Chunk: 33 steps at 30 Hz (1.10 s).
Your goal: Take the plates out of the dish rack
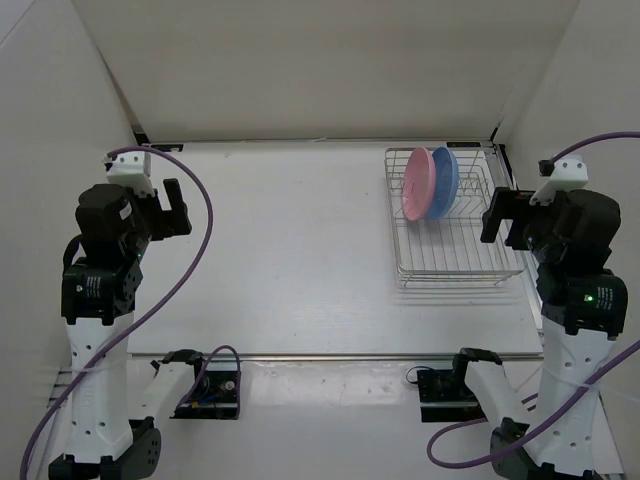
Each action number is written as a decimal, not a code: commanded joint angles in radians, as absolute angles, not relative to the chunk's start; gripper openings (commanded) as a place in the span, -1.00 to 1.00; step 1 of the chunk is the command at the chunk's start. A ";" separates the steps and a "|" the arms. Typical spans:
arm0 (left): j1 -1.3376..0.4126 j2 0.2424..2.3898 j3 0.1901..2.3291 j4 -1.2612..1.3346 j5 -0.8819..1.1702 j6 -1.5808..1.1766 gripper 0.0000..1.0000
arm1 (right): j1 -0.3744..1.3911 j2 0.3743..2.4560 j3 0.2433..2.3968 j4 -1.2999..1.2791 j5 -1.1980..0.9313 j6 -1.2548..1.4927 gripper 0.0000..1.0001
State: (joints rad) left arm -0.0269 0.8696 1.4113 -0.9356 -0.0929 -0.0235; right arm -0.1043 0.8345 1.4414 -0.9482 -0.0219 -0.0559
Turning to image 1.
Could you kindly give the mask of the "blue plate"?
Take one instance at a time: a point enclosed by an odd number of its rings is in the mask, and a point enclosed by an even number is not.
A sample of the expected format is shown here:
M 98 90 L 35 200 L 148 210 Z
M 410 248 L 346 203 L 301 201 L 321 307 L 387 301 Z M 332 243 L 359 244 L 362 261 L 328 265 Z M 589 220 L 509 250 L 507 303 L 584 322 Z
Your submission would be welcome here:
M 427 210 L 428 219 L 441 219 L 451 209 L 459 184 L 459 166 L 454 153 L 448 147 L 438 147 L 432 152 L 435 164 L 435 190 Z

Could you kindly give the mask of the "pink plate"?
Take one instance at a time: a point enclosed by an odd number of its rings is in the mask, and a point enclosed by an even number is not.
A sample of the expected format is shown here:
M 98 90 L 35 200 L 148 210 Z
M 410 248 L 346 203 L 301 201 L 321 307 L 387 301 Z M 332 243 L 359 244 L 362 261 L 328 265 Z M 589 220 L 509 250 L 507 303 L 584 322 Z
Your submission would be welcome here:
M 404 216 L 409 221 L 417 221 L 426 215 L 435 192 L 435 163 L 429 150 L 418 147 L 411 152 L 403 180 Z

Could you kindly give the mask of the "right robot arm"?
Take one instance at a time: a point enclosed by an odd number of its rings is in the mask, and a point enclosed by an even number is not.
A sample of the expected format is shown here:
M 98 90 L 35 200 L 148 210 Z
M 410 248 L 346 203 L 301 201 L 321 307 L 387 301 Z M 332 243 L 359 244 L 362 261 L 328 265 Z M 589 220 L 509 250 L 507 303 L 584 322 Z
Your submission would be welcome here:
M 528 410 L 494 352 L 463 348 L 449 387 L 476 398 L 493 431 L 488 463 L 505 479 L 594 479 L 591 438 L 595 374 L 624 328 L 628 291 L 606 268 L 621 215 L 612 198 L 590 190 L 558 192 L 547 205 L 533 192 L 497 189 L 483 214 L 481 240 L 492 243 L 502 221 L 506 245 L 538 262 L 543 371 Z

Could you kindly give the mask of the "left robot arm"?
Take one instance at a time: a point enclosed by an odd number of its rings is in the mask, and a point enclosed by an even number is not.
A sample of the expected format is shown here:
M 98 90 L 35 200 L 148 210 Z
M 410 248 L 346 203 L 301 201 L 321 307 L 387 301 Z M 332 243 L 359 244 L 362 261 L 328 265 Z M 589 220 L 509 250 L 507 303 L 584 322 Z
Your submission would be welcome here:
M 61 312 L 71 347 L 71 431 L 51 479 L 147 479 L 159 465 L 161 427 L 210 377 L 194 350 L 167 354 L 141 399 L 128 401 L 127 329 L 134 323 L 141 260 L 152 241 L 191 232 L 175 179 L 153 188 L 96 184 L 78 200 L 80 233 L 63 255 Z

